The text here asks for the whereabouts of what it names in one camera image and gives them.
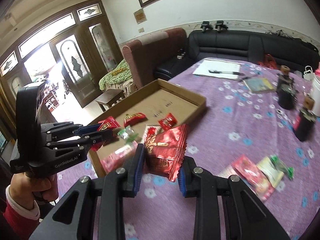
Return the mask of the person's left hand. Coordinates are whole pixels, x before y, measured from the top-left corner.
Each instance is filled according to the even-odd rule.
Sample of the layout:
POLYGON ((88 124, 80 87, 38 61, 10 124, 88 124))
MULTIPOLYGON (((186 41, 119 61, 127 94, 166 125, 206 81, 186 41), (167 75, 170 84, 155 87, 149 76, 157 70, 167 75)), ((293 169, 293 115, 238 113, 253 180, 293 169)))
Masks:
POLYGON ((42 198, 53 202, 59 197, 57 175, 48 178, 30 178, 24 173, 14 174, 9 187, 11 198, 21 207, 34 208, 35 192, 41 192, 42 198))

